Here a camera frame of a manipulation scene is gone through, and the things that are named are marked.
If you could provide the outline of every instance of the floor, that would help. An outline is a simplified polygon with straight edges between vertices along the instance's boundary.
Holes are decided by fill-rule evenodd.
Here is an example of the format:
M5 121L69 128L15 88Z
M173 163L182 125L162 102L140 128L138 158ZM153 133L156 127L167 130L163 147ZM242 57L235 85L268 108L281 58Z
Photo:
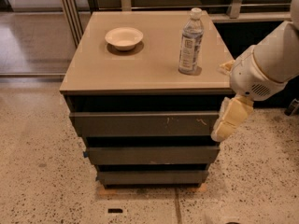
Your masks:
M61 14L0 14L1 72L64 71L74 52L64 22ZM221 143L199 189L105 190L83 158L60 85L0 79L1 224L298 223L298 115L255 109Z

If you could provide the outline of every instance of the bowl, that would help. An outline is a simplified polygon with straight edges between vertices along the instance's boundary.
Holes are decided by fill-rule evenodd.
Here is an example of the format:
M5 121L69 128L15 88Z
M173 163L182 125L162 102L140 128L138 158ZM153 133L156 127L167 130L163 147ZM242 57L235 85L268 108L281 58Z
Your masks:
M107 32L105 40L117 50L133 49L143 38L143 34L133 27L119 27Z

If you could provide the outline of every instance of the bottle cap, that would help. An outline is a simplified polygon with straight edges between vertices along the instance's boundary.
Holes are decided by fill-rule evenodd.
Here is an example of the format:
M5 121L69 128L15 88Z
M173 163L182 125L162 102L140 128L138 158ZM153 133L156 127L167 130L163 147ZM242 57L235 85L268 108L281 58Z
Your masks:
M193 18L193 19L199 19L200 16L202 15L202 9L201 8L192 8L191 9L191 14L190 16Z

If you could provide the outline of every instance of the beige countertop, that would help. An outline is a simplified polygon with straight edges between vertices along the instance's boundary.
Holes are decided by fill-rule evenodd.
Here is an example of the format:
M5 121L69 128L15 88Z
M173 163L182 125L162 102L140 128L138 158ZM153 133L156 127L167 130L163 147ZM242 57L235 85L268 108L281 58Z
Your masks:
M178 71L181 33L188 18L189 11L94 12L60 92L229 91L229 78L219 71L219 65L233 58L205 11L199 74ZM131 51L116 51L107 44L105 35L117 27L134 27L144 38Z

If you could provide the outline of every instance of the gray drawer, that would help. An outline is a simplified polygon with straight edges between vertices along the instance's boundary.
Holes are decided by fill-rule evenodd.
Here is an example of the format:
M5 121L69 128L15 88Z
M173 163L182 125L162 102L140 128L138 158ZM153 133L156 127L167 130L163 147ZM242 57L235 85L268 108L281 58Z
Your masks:
M78 136L210 135L217 111L71 113Z
M90 147L91 164L186 164L212 163L220 151L214 147Z
M208 171L98 172L103 185L201 184Z

